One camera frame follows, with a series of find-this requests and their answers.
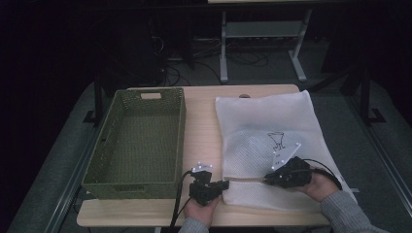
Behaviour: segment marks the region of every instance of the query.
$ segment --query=basket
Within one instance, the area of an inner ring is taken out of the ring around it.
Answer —
[[[118,90],[82,186],[98,199],[175,198],[185,121],[180,87]]]

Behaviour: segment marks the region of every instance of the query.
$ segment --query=sleeve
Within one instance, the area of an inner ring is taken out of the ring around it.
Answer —
[[[182,228],[179,233],[209,233],[209,229],[205,224],[197,220],[196,218],[188,217],[183,222]]]
[[[373,226],[361,207],[345,191],[337,191],[328,196],[321,203],[321,211],[336,233],[387,232]]]

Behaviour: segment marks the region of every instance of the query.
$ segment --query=wire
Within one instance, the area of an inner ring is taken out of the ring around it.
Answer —
[[[206,66],[207,68],[209,68],[213,72],[213,74],[215,74],[216,78],[218,78],[219,83],[222,84],[221,83],[221,77],[219,77],[218,73],[216,73],[216,71],[212,67],[210,67],[209,65],[207,65],[205,63],[199,62],[199,61],[194,61],[193,63],[203,65],[203,66]]]
[[[126,230],[128,230],[128,227],[123,229],[120,233],[124,233]]]
[[[191,197],[188,199],[188,201],[185,202],[185,205],[183,205],[182,209],[179,211],[178,215],[185,209],[185,206],[188,204],[190,201]]]
[[[336,177],[336,176],[332,173],[332,171],[330,171],[330,169],[329,169],[328,167],[326,167],[326,165],[323,164],[322,162],[319,162],[319,161],[316,161],[316,160],[310,159],[310,158],[305,158],[305,159],[302,159],[302,160],[303,160],[303,161],[312,161],[312,162],[316,162],[316,163],[318,163],[318,164],[321,164],[321,165],[324,166],[334,177]]]
[[[163,81],[161,83],[163,83],[163,86],[166,86],[166,82],[167,82],[167,71],[166,71],[166,69],[161,69],[160,73],[162,75],[164,75]]]
[[[194,43],[200,43],[200,44],[203,44],[203,45],[212,45],[216,41],[220,41],[220,40],[221,40],[221,38],[219,38],[218,36],[213,37],[213,38],[209,38],[209,39],[208,38],[192,39],[192,41]]]
[[[333,181],[336,186],[342,190],[342,183],[340,183],[340,181],[336,178],[336,176],[334,174],[328,173],[325,170],[321,170],[321,169],[297,169],[297,170],[293,170],[293,171],[288,171],[285,173],[285,175],[288,174],[293,174],[293,173],[318,173],[321,174],[327,178],[329,178],[331,181]]]
[[[181,77],[181,73],[179,72],[178,69],[176,69],[176,68],[174,68],[174,67],[171,67],[171,66],[166,67],[166,69],[172,69],[172,70],[174,70],[174,71],[177,73],[177,74],[172,74],[172,73],[167,72],[168,75],[172,75],[172,76],[177,76],[177,77],[178,77],[178,79],[177,79],[174,83],[169,84],[169,86],[174,86],[176,83],[179,82],[180,77]]]
[[[181,197],[182,197],[183,180],[185,179],[185,177],[186,177],[188,174],[191,174],[191,171],[186,171],[186,172],[182,175],[182,177],[181,177],[181,179],[180,179],[180,181],[179,181],[179,183],[178,183],[178,191],[177,191],[177,193],[176,193],[175,208],[174,208],[174,210],[173,210],[173,216],[172,216],[172,220],[171,220],[170,226],[169,226],[169,231],[168,231],[169,233],[172,232],[173,227],[175,227],[176,220],[177,220],[178,217],[179,217],[179,213],[180,213],[180,212],[179,212],[179,206],[180,206],[180,200],[181,200]]]
[[[259,57],[257,54],[250,52],[249,54],[253,55],[256,60],[248,60],[242,55],[234,55],[229,53],[227,55],[227,58],[233,61],[234,63],[240,64],[240,65],[249,65],[249,66],[254,66],[254,67],[264,67],[269,64],[269,58],[266,54],[264,54],[262,57]]]
[[[181,76],[182,80],[186,81],[186,83],[188,83],[189,86],[191,86],[191,83],[189,82],[189,80],[187,80],[185,77]]]
[[[193,57],[196,57],[197,55],[199,55],[199,54],[201,54],[201,53],[204,53],[204,52],[206,52],[206,51],[209,51],[209,50],[218,49],[218,48],[221,46],[221,44],[222,44],[222,43],[218,43],[217,45],[215,45],[215,46],[212,47],[212,48],[209,48],[209,49],[202,50],[202,51],[199,51],[199,52],[197,52],[197,53],[194,53],[194,54],[193,54]]]
[[[157,36],[152,36],[152,39],[157,39],[157,40],[160,40],[161,41],[161,47],[160,47],[160,49],[158,50],[158,51],[154,51],[154,54],[156,55],[156,56],[160,56],[160,53],[163,51],[163,49],[164,49],[164,41],[163,41],[163,39],[161,39],[160,37],[157,37]]]

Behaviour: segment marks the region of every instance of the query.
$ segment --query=person's arm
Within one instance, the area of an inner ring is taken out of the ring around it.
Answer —
[[[321,203],[322,214],[336,233],[386,232],[373,226],[349,193],[340,191],[336,184],[323,175],[312,173],[311,182],[296,189]]]
[[[212,225],[213,212],[219,204],[221,198],[215,198],[206,206],[199,205],[195,200],[190,199],[185,206],[185,221],[179,233],[207,233]]]
[[[321,202],[322,214],[338,232],[387,232],[373,226],[361,207],[345,191],[337,191]]]

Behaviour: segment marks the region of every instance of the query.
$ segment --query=mesh bag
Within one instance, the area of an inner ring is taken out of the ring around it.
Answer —
[[[324,163],[344,183],[327,149],[307,91],[264,98],[216,99],[223,136],[223,200],[229,205],[282,211],[319,211],[319,204],[294,189],[261,183],[273,172],[274,151],[300,143],[295,156]]]

